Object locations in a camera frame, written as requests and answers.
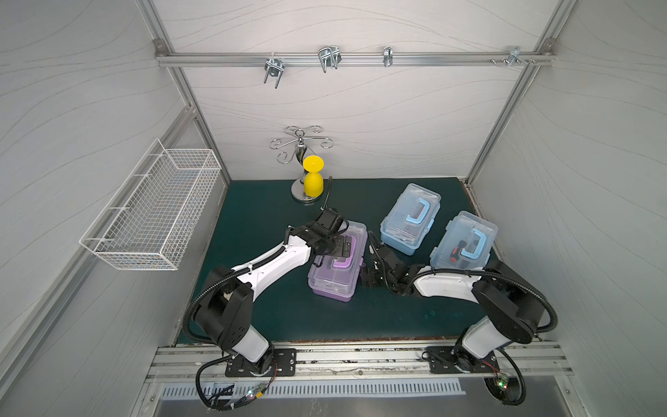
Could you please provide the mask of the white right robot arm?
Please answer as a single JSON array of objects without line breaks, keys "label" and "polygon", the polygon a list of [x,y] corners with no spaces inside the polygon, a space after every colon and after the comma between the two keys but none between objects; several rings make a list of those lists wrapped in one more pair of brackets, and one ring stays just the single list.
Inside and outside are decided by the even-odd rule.
[{"label": "white right robot arm", "polygon": [[458,299],[482,309],[482,319],[468,327],[444,356],[464,373],[495,351],[511,343],[527,345],[558,326],[558,314],[545,295],[503,262],[481,269],[408,265],[374,233],[368,236],[372,279],[390,293]]}]

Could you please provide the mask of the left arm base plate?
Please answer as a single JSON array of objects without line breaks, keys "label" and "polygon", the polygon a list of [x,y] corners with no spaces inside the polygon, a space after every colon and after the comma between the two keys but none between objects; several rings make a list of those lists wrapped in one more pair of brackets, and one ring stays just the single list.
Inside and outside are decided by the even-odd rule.
[{"label": "left arm base plate", "polygon": [[295,349],[276,349],[270,346],[258,360],[250,361],[238,354],[230,360],[225,369],[228,378],[294,376],[296,367]]}]

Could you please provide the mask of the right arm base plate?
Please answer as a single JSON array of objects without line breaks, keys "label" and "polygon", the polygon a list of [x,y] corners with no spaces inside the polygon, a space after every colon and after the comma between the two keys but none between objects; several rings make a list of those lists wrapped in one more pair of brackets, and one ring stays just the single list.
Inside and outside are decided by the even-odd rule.
[{"label": "right arm base plate", "polygon": [[458,346],[427,347],[421,359],[436,375],[496,374],[500,371],[492,353],[479,359]]}]

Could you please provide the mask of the large blue toolbox clear lid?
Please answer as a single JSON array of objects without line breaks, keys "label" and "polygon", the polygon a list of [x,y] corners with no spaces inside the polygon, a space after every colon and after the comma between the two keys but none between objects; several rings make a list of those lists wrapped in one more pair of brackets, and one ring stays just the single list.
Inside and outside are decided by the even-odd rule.
[{"label": "large blue toolbox clear lid", "polygon": [[435,269],[481,269],[489,261],[499,228],[467,211],[460,211],[446,226],[430,255]]}]

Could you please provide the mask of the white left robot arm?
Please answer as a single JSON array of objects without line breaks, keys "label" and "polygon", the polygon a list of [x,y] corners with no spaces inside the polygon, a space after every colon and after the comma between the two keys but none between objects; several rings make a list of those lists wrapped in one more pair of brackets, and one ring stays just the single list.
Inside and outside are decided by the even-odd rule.
[{"label": "white left robot arm", "polygon": [[266,361],[272,344],[252,326],[255,301],[270,286],[316,257],[342,256],[349,220],[323,208],[315,220],[287,228],[268,252],[231,269],[212,269],[203,290],[182,318],[182,333],[192,342],[212,343],[251,363]]}]

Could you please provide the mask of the purple toolbox clear lid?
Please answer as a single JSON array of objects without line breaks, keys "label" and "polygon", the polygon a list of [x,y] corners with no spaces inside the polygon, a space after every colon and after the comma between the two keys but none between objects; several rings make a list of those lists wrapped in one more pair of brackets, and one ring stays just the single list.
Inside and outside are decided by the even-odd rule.
[{"label": "purple toolbox clear lid", "polygon": [[308,286],[316,295],[349,302],[355,292],[364,264],[368,229],[364,223],[349,222],[344,238],[344,253],[349,257],[318,256],[307,274]]}]

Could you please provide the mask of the small blue toolbox clear lid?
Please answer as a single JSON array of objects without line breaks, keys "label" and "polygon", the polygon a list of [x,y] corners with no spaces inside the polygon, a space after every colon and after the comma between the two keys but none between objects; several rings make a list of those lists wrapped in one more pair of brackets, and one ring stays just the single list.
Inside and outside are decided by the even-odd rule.
[{"label": "small blue toolbox clear lid", "polygon": [[432,229],[440,194],[410,183],[380,224],[380,239],[405,255],[413,255]]}]

